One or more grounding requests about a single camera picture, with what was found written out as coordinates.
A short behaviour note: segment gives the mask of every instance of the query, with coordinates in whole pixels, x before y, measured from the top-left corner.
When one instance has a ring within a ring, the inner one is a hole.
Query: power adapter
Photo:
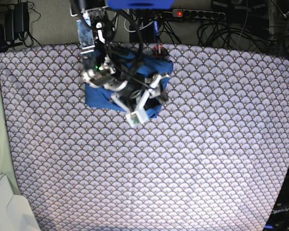
[[[28,3],[21,2],[14,7],[15,34],[29,31]]]

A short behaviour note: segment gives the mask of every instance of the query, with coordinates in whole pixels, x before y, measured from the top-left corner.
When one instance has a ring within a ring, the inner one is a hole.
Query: blue robot part
[[[113,9],[169,9],[174,0],[107,0]]]

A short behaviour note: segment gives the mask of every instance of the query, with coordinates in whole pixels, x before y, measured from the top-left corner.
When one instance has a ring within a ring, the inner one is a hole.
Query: patterned fabric
[[[77,45],[0,54],[15,174],[43,231],[263,229],[289,166],[289,62],[165,48],[170,101],[136,128],[84,105]]]

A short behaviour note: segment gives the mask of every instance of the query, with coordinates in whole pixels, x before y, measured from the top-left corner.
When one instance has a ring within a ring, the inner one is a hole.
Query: blue towel
[[[129,54],[129,56],[126,56],[126,58],[133,58],[134,55],[132,53]],[[173,63],[164,61],[164,60],[158,60],[150,56],[144,56],[145,64],[141,66],[141,68],[138,70],[138,73],[143,75],[145,78],[148,77],[148,75],[158,72],[160,74],[163,74],[165,72],[171,73],[173,70]],[[169,82],[169,78],[165,78],[162,80],[162,85],[164,88],[166,88],[166,85]],[[110,96],[114,93],[111,90],[106,90],[104,88],[92,88],[89,84],[85,84],[86,87],[86,105],[89,107],[95,107],[95,108],[107,108],[107,109],[114,109],[117,111],[124,111],[121,107],[116,105],[115,103],[110,102]],[[148,114],[149,118],[156,118],[161,110],[162,106],[156,106],[153,108],[148,109],[146,112]]]

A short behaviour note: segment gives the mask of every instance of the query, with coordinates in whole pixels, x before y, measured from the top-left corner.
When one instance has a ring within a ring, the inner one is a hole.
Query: power strip
[[[214,11],[172,9],[171,12],[167,11],[167,13],[172,13],[174,18],[226,21],[225,13]]]

